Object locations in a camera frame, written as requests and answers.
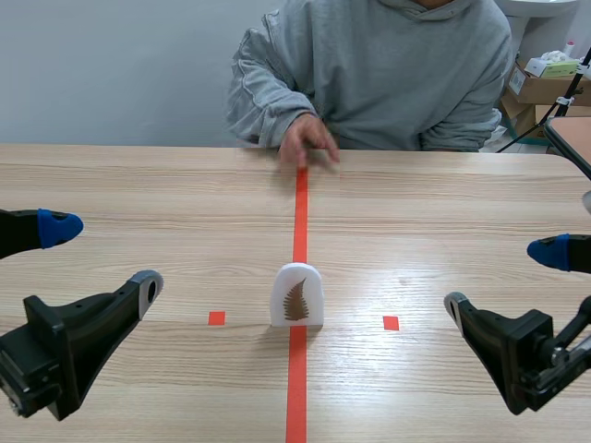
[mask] red tape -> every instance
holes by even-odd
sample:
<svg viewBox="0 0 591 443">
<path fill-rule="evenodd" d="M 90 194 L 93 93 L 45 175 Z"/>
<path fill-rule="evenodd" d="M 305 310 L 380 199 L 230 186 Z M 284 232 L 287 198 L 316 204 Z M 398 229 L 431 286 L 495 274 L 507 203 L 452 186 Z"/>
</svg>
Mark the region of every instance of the red tape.
<svg viewBox="0 0 591 443">
<path fill-rule="evenodd" d="M 308 261 L 308 170 L 297 172 L 295 184 L 294 257 L 296 263 Z M 306 326 L 289 330 L 287 369 L 287 426 L 285 443 L 306 443 L 308 439 L 308 356 Z"/>
</svg>

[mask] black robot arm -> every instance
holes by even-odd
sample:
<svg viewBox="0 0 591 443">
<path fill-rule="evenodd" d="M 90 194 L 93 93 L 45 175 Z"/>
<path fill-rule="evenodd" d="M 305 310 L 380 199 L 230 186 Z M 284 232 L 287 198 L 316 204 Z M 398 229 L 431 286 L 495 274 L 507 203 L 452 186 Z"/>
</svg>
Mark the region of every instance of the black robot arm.
<svg viewBox="0 0 591 443">
<path fill-rule="evenodd" d="M 560 235 L 538 240 L 528 254 L 554 269 L 591 270 L 591 236 Z M 506 318 L 476 309 L 462 293 L 445 297 L 445 308 L 515 415 L 537 411 L 591 365 L 591 336 L 568 349 L 591 323 L 591 297 L 573 320 L 554 336 L 552 317 L 531 310 Z"/>
<path fill-rule="evenodd" d="M 72 214 L 0 212 L 0 258 L 61 245 L 82 230 Z M 163 288 L 153 270 L 138 272 L 112 293 L 50 307 L 24 300 L 27 324 L 0 337 L 0 389 L 14 412 L 29 417 L 47 407 L 57 420 L 75 412 L 94 379 Z"/>
</svg>

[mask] hand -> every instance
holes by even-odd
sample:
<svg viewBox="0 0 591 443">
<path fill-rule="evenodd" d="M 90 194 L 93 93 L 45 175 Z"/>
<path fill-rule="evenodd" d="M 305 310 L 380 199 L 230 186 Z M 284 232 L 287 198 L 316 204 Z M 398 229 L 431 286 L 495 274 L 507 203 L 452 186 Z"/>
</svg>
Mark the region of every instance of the hand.
<svg viewBox="0 0 591 443">
<path fill-rule="evenodd" d="M 339 161 L 339 148 L 334 138 L 322 121 L 312 114 L 300 115 L 289 126 L 279 148 L 280 161 L 305 168 L 308 164 L 308 145 L 313 149 L 327 150 L 333 162 Z"/>
</svg>

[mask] hoodie sleeve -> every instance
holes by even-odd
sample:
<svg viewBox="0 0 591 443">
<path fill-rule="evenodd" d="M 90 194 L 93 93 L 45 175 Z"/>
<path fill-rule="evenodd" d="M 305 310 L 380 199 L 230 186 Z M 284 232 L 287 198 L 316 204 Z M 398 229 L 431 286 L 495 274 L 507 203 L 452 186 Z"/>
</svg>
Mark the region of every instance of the hoodie sleeve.
<svg viewBox="0 0 591 443">
<path fill-rule="evenodd" d="M 316 114 L 298 78 L 312 72 L 308 2 L 288 1 L 263 17 L 263 30 L 248 30 L 234 56 L 227 120 L 239 138 L 277 147 L 301 114 Z"/>
<path fill-rule="evenodd" d="M 501 122 L 495 105 L 513 65 L 511 45 L 498 50 L 487 71 L 439 124 L 420 135 L 422 150 L 478 152 Z"/>
</svg>

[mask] wooden table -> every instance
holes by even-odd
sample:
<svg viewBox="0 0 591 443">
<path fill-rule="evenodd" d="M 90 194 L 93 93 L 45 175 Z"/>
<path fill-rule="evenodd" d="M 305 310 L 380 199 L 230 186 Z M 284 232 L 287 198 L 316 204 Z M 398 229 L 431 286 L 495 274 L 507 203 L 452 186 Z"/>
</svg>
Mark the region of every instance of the wooden table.
<svg viewBox="0 0 591 443">
<path fill-rule="evenodd" d="M 62 423 L 0 408 L 6 442 L 284 442 L 287 329 L 269 327 L 292 257 L 293 176 L 261 150 L 0 146 L 2 207 L 75 212 L 80 238 L 0 263 L 0 333 L 50 305 L 157 269 L 163 293 Z M 326 323 L 308 332 L 308 441 L 586 441 L 591 375 L 515 417 L 443 307 L 453 290 L 562 328 L 591 279 L 545 269 L 531 240 L 589 233 L 591 186 L 543 155 L 343 152 L 309 173 L 308 262 Z M 207 326 L 213 310 L 225 327 Z M 386 331 L 382 316 L 400 319 Z"/>
<path fill-rule="evenodd" d="M 545 129 L 556 149 L 591 179 L 591 117 L 552 118 Z"/>
</svg>

